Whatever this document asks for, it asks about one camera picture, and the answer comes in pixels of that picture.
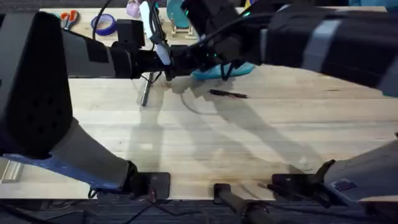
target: wooden tabletop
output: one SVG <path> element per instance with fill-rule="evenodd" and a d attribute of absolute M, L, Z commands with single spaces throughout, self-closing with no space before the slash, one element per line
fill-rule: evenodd
<path fill-rule="evenodd" d="M 72 30 L 89 37 L 98 9 L 78 10 L 81 20 Z M 124 9 L 105 13 L 129 18 Z M 116 37 L 98 40 L 111 45 Z M 362 154 L 398 131 L 397 99 L 300 69 L 261 66 L 228 82 L 161 78 L 142 108 L 144 84 L 70 79 L 73 112 L 90 135 L 140 171 L 170 172 L 170 198 L 209 199 L 213 184 L 223 182 L 245 198 L 272 199 L 257 186 L 272 174 L 314 173 L 325 161 Z M 209 88 L 250 99 L 211 96 Z M 18 183 L 0 185 L 2 198 L 86 198 L 87 191 L 82 182 L 31 166 Z"/>

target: scissors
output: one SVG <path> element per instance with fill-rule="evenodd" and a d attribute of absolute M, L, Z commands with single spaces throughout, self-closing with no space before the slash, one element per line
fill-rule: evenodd
<path fill-rule="evenodd" d="M 79 19 L 79 12 L 77 10 L 71 10 L 70 13 L 63 12 L 60 14 L 60 18 L 61 28 L 70 29 Z"/>

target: tape roll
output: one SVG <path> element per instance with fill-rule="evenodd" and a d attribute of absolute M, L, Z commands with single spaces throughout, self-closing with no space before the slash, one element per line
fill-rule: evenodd
<path fill-rule="evenodd" d="M 91 21 L 91 28 L 94 29 L 95 20 L 97 20 L 97 16 Z M 110 35 L 116 31 L 116 20 L 110 14 L 102 14 L 99 18 L 98 24 L 100 22 L 110 22 L 111 24 L 105 28 L 99 29 L 97 26 L 97 30 L 95 31 L 98 35 Z"/>

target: black pen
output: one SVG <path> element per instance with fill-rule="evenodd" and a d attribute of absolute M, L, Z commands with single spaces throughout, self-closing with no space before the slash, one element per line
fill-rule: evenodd
<path fill-rule="evenodd" d="M 223 90 L 209 90 L 209 93 L 212 95 L 216 95 L 216 96 L 232 96 L 232 97 L 243 98 L 243 99 L 249 98 L 245 94 L 230 93 L 230 92 L 223 91 Z"/>

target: pink object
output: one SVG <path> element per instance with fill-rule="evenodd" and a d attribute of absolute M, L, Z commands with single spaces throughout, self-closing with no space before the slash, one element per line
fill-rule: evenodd
<path fill-rule="evenodd" d="M 133 0 L 129 1 L 126 6 L 127 15 L 132 16 L 133 18 L 139 18 L 141 15 L 139 14 L 139 1 Z"/>

